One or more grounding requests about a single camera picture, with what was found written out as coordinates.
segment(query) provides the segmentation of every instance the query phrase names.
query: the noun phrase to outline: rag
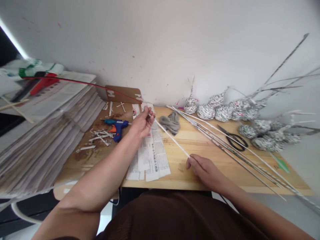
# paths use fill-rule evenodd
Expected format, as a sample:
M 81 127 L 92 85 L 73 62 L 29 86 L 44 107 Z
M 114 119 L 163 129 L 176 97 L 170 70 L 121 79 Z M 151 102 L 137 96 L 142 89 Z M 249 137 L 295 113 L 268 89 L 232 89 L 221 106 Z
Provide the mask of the rag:
M 161 116 L 159 122 L 166 130 L 169 130 L 173 136 L 175 136 L 180 129 L 179 115 L 177 112 L 172 112 L 168 117 Z

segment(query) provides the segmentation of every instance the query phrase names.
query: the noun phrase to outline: wooden table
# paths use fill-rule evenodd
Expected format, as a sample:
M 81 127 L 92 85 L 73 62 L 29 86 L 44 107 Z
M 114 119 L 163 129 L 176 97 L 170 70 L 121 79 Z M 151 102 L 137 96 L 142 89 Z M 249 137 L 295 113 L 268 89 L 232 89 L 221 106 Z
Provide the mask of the wooden table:
M 118 103 L 113 103 L 113 114 L 111 118 L 118 118 L 122 120 L 128 120 L 132 122 L 132 104 L 124 104 L 127 113 L 123 112 L 121 107 L 116 108 Z M 168 108 L 154 107 L 157 119 L 160 116 L 168 116 L 172 111 Z M 100 119 L 104 119 L 105 116 L 109 116 L 109 109 L 102 110 L 92 127 L 93 130 L 98 130 L 104 128 L 105 130 L 111 128 L 105 125 Z M 215 146 L 208 138 L 206 138 L 202 133 L 200 133 L 195 127 L 193 127 L 184 118 L 180 117 L 181 129 L 179 133 L 174 137 L 178 143 L 189 153 L 198 154 L 203 157 L 211 159 L 214 164 L 230 178 L 234 183 L 239 185 L 247 192 L 251 193 L 269 193 L 274 194 L 270 189 L 268 189 L 263 183 L 256 179 L 251 173 L 244 169 L 235 160 L 229 157 L 226 153 Z M 229 121 L 222 123 L 216 120 L 209 121 L 212 125 L 217 126 L 219 124 L 227 131 L 231 133 L 238 133 L 237 128 L 239 126 L 238 122 Z M 129 130 L 129 127 L 124 129 L 123 134 L 125 135 Z M 212 129 L 217 135 L 225 139 L 226 137 L 220 132 Z M 76 153 L 77 149 L 86 146 L 88 140 L 91 138 L 92 133 L 87 131 L 79 145 L 76 147 L 74 152 L 70 155 L 68 160 L 63 166 L 63 169 L 58 176 L 55 184 L 62 184 L 64 182 L 69 182 L 72 180 L 79 179 L 86 171 L 88 171 L 94 164 L 101 161 L 106 157 L 116 146 L 116 143 L 112 141 L 112 144 L 107 147 L 104 143 L 96 142 L 96 150 L 90 149 L 87 151 L 80 151 Z M 168 162 L 170 165 L 171 174 L 160 178 L 156 181 L 146 182 L 143 181 L 128 181 L 124 180 L 123 187 L 138 187 L 138 188 L 161 188 L 161 189 L 181 189 L 181 190 L 207 190 L 207 188 L 194 176 L 192 170 L 186 170 L 186 156 L 181 151 L 179 147 L 162 132 L 162 140 L 165 146 L 165 150 L 168 157 Z M 300 178 L 300 176 L 292 169 L 292 167 L 286 162 L 290 174 L 286 173 L 284 170 L 278 168 L 277 162 L 272 158 L 272 156 L 265 151 L 260 151 L 253 147 L 251 144 L 250 149 L 254 151 L 258 156 L 264 159 L 270 166 L 274 167 L 285 179 L 287 179 L 295 188 L 297 188 L 304 195 L 313 195 L 312 190 L 309 186 Z M 252 161 L 263 167 L 265 170 L 275 175 L 264 163 L 262 163 L 257 157 L 255 157 L 251 152 L 246 150 L 243 152 L 244 155 L 248 156 Z M 268 179 L 263 177 L 261 174 L 256 172 L 250 166 L 242 162 L 251 171 L 263 179 L 269 186 L 271 186 L 275 191 L 280 194 L 293 194 L 288 189 L 282 189 L 274 185 Z M 61 189 L 57 188 L 55 192 L 61 193 Z

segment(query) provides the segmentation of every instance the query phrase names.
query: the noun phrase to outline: stack of paper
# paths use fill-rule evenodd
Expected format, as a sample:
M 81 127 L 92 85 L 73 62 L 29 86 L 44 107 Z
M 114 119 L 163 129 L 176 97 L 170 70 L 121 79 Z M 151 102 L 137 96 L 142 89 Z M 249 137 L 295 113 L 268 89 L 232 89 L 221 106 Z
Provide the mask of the stack of paper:
M 144 109 L 144 106 L 151 107 L 154 112 L 152 104 L 142 103 L 141 109 Z M 139 105 L 133 104 L 132 107 L 133 112 L 138 115 Z M 144 180 L 146 173 L 146 182 L 150 182 L 171 174 L 160 131 L 154 122 L 129 166 L 127 180 Z
M 67 79 L 94 83 L 95 75 L 63 74 Z M 24 121 L 0 137 L 0 198 L 22 197 L 52 187 L 104 106 L 95 87 L 67 81 L 29 99 L 19 110 L 34 123 Z M 4 113 L 17 115 L 13 109 Z

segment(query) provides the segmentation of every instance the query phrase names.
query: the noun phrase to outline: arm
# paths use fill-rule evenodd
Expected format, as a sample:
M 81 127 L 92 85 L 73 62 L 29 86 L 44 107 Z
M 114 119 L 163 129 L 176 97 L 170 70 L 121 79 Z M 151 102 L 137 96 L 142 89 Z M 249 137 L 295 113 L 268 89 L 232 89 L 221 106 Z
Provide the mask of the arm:
M 96 236 L 100 212 L 119 188 L 154 117 L 151 108 L 145 107 L 110 155 L 90 169 L 50 212 L 33 240 L 62 236 L 89 240 Z
M 313 239 L 296 225 L 254 200 L 250 194 L 224 176 L 210 159 L 192 154 L 186 163 L 187 169 L 191 166 L 203 184 L 210 190 L 228 198 L 268 237 L 272 239 Z

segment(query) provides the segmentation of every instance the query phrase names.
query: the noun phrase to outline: red cable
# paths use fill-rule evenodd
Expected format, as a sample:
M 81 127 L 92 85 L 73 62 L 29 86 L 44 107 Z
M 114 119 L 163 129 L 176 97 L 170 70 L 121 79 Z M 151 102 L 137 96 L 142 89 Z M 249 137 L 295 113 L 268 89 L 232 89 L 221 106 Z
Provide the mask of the red cable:
M 129 96 L 125 95 L 125 94 L 122 94 L 122 93 L 120 93 L 120 92 L 117 92 L 117 91 L 114 91 L 114 90 L 112 90 L 112 89 L 109 89 L 109 88 L 106 88 L 106 87 L 102 87 L 102 86 L 100 86 L 100 85 L 93 84 L 93 83 L 86 83 L 86 82 L 82 82 L 82 81 L 71 80 L 71 79 L 67 79 L 67 78 L 58 78 L 58 77 L 21 77 L 21 78 L 23 78 L 23 79 L 42 79 L 42 78 L 44 78 L 44 79 L 52 79 L 52 78 L 56 78 L 56 79 L 63 80 L 63 81 L 83 83 L 83 84 L 87 84 L 87 85 L 91 85 L 91 86 L 95 86 L 95 87 L 100 87 L 100 88 L 104 88 L 104 89 L 113 91 L 113 92 L 118 93 L 118 94 L 120 94 L 120 95 L 122 95 L 122 96 L 125 96 L 125 97 L 127 97 L 127 98 L 133 99 L 133 100 L 137 101 L 139 104 L 142 103 L 142 102 L 138 101 L 137 99 L 134 99 L 134 98 L 132 98 L 132 97 L 129 97 Z

